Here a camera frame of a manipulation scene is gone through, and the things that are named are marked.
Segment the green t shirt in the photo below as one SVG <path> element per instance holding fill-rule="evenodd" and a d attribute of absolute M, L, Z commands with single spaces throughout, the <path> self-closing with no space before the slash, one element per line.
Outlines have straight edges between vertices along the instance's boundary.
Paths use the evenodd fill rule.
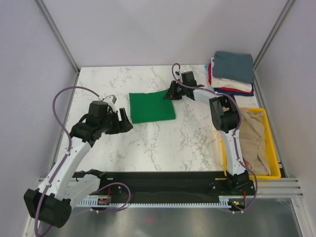
<path fill-rule="evenodd" d="M 164 99 L 168 90 L 152 93 L 129 93 L 133 124 L 176 119 L 170 99 Z"/>

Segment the beige t shirt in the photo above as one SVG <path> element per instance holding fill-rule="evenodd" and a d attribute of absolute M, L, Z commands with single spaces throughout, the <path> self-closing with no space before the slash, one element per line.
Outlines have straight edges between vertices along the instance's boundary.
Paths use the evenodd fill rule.
<path fill-rule="evenodd" d="M 271 175 L 266 157 L 264 114 L 254 113 L 248 108 L 241 110 L 242 122 L 239 127 L 239 139 L 245 165 L 256 175 Z"/>

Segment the yellow plastic bin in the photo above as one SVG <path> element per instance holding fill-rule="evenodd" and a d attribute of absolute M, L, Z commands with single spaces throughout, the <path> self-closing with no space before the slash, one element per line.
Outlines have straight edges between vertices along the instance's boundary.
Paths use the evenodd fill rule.
<path fill-rule="evenodd" d="M 279 179 L 281 177 L 279 164 L 277 161 L 277 155 L 273 143 L 273 138 L 270 130 L 269 121 L 267 118 L 267 114 L 265 109 L 263 108 L 248 108 L 250 111 L 254 113 L 262 112 L 264 114 L 263 117 L 263 125 L 265 127 L 265 142 L 266 142 L 266 157 L 269 162 L 269 167 L 271 170 L 271 175 L 256 175 L 257 179 Z M 240 139 L 239 139 L 239 130 L 236 132 L 236 140 L 239 142 L 238 144 L 238 152 L 236 153 L 234 139 L 233 139 L 233 130 L 225 133 L 223 131 L 220 132 L 222 139 L 222 151 L 223 151 L 223 162 L 224 162 L 224 173 L 226 176 L 234 176 L 243 174 L 248 168 L 245 165 L 245 161 L 242 157 Z"/>

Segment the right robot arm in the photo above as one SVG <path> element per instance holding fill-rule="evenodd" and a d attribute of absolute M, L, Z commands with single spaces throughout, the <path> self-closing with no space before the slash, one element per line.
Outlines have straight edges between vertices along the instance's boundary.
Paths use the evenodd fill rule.
<path fill-rule="evenodd" d="M 242 158 L 239 141 L 241 111 L 233 96 L 215 92 L 198 85 L 192 71 L 172 73 L 164 99 L 181 100 L 186 96 L 194 101 L 207 104 L 210 108 L 214 128 L 220 132 L 226 154 L 226 188 L 231 194 L 238 194 L 249 183 L 249 174 Z"/>

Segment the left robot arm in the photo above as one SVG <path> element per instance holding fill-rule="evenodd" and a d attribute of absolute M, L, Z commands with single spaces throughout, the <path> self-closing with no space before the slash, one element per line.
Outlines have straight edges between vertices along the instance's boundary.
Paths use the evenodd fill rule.
<path fill-rule="evenodd" d="M 78 165 L 103 134 L 130 131 L 125 108 L 114 109 L 111 101 L 92 101 L 88 113 L 71 129 L 69 145 L 52 170 L 35 190 L 27 189 L 24 201 L 30 216 L 37 221 L 61 228 L 72 209 L 89 194 L 104 194 L 108 181 L 106 173 L 96 169 L 85 172 L 82 180 L 69 187 Z"/>

